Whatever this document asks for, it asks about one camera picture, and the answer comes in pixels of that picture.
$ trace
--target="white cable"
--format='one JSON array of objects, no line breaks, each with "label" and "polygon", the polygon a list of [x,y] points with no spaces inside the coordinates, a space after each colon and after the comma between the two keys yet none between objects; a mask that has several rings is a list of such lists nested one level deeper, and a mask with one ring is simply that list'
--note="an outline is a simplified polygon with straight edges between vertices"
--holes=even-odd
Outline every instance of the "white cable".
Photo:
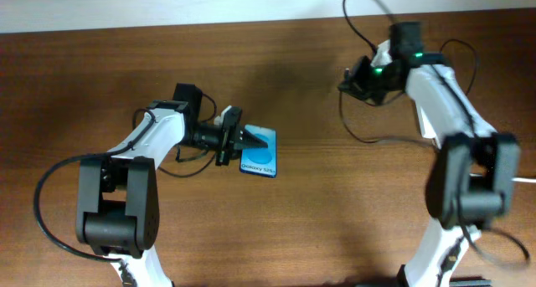
[{"label": "white cable", "polygon": [[[471,173],[472,177],[481,177],[482,174]],[[514,182],[526,182],[526,183],[536,183],[536,178],[527,178],[527,177],[514,177],[512,178]]]}]

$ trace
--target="white arm segment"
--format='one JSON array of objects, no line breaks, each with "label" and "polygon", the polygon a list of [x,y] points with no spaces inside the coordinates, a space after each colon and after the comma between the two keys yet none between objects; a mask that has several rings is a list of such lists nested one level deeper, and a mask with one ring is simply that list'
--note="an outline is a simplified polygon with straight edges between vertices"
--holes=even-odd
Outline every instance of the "white arm segment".
[{"label": "white arm segment", "polygon": [[[129,150],[114,158],[132,159],[136,156],[144,156],[154,159],[154,166],[158,168],[168,152],[184,138],[184,116],[175,110],[156,108],[152,110],[156,117],[156,122],[145,133],[145,135],[134,145],[133,150]],[[151,116],[146,113],[143,120],[136,129],[119,145],[111,148],[110,151],[124,148],[129,141],[132,141],[142,132],[151,120]],[[171,287],[172,281],[164,274],[157,250],[152,246],[149,250],[143,251],[141,259],[134,259],[125,254],[109,254],[110,258],[121,258],[126,263],[126,269],[136,281],[138,287]],[[119,277],[121,277],[120,264],[111,263]]]},{"label": "white arm segment", "polygon": [[[114,158],[126,158],[132,159],[136,156],[144,156],[154,159],[154,166],[158,168],[160,163],[168,152],[177,145],[184,138],[184,116],[175,110],[156,108],[151,110],[156,117],[156,123],[154,123],[141,138],[141,140],[134,145],[133,150],[129,150],[120,155],[113,156]],[[119,150],[124,148],[129,141],[132,141],[136,136],[142,132],[151,120],[151,116],[146,113],[143,116],[143,120],[136,127],[136,129],[124,140],[121,144],[110,151]]]},{"label": "white arm segment", "polygon": [[[372,65],[386,65],[392,61],[389,55],[389,40],[379,45],[378,53],[374,56]],[[475,132],[479,136],[489,136],[495,131],[477,111],[460,89],[456,82],[454,71],[443,65],[434,65],[435,69],[445,78],[446,83],[454,90],[461,99],[463,105],[471,114]],[[436,145],[441,147],[445,136],[463,132],[472,136],[472,131],[463,112],[455,98],[441,83],[436,72],[429,66],[421,66],[412,69],[406,82],[406,93],[415,101],[417,115],[419,117],[420,133],[424,138],[434,138]],[[481,232],[474,226],[468,228],[472,240],[480,238]],[[456,257],[456,263],[450,271],[442,275],[442,280],[437,285],[441,272],[441,264],[450,249],[463,237],[460,227],[445,230],[434,218],[430,219],[420,246],[414,258],[405,266],[405,276],[409,287],[447,287],[456,266],[468,249],[468,242],[462,239],[460,253]]]}]

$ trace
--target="white wall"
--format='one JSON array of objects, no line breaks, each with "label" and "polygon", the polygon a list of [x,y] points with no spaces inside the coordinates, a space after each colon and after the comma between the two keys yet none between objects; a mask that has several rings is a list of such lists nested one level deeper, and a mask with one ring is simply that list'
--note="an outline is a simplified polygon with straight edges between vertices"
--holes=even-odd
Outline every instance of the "white wall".
[{"label": "white wall", "polygon": [[[0,33],[340,17],[342,0],[0,0]],[[384,0],[394,13],[536,7],[536,0]],[[348,0],[352,15],[379,14]]]}]

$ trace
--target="white background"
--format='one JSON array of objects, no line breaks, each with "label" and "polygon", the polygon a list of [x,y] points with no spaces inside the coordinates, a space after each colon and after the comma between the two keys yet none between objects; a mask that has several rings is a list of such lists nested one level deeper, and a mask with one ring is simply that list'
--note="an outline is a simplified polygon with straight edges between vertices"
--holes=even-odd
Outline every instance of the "white background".
[{"label": "white background", "polygon": [[[0,0],[0,33],[342,16],[342,0]],[[536,0],[383,0],[394,13],[536,7]],[[379,14],[348,0],[351,15]]]}]

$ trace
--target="wooden table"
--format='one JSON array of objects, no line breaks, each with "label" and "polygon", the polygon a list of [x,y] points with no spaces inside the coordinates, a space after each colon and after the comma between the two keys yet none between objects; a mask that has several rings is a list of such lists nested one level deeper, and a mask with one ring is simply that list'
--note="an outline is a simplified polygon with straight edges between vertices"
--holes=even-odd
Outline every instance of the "wooden table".
[{"label": "wooden table", "polygon": [[[434,13],[419,20],[428,50],[448,38],[472,43],[482,59],[469,99],[523,148],[519,174],[536,169],[536,10]],[[356,18],[375,43],[384,17]],[[157,239],[167,275],[180,285],[269,286],[394,276],[428,223],[424,185],[433,153],[411,145],[364,146],[343,129],[337,85],[345,67],[369,54],[341,18],[272,23],[0,35],[0,285],[118,286],[110,265],[59,250],[32,214],[36,181],[53,163],[105,151],[130,131],[131,113],[170,99],[177,82],[195,83],[219,110],[244,109],[243,123],[278,132],[276,179],[240,174],[238,162],[185,180],[157,174]],[[472,55],[447,50],[466,87]],[[205,103],[203,114],[210,113]],[[384,108],[351,100],[344,110],[361,136],[419,137],[403,98]],[[190,172],[204,161],[164,166]],[[78,166],[61,169],[42,196],[46,223],[75,239]],[[536,187],[517,184],[513,209],[495,225],[536,251]],[[501,239],[479,244],[510,259]],[[456,276],[496,286],[528,286],[536,268],[508,272],[469,252]]]}]

